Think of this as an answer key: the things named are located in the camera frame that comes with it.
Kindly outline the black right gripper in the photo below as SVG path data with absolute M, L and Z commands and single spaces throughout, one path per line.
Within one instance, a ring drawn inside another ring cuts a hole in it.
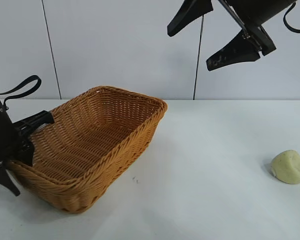
M 209 71 L 229 65 L 255 62 L 276 50 L 262 24 L 295 3 L 294 0 L 220 0 L 219 3 L 241 27 L 241 31 L 222 49 L 206 60 Z M 173 37 L 194 20 L 212 12 L 211 0 L 184 0 L 167 25 L 167 35 Z

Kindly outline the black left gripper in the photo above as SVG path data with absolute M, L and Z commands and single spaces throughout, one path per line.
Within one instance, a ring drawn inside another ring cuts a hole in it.
M 26 117 L 17 122 L 12 122 L 7 110 L 8 100 L 19 99 L 28 96 L 38 90 L 41 82 L 38 81 L 24 93 L 11 95 L 0 101 L 0 185 L 10 190 L 16 197 L 21 193 L 11 180 L 3 162 L 13 158 L 30 167 L 33 166 L 35 147 L 30 136 L 41 126 L 53 124 L 52 113 L 43 110 L 37 114 Z

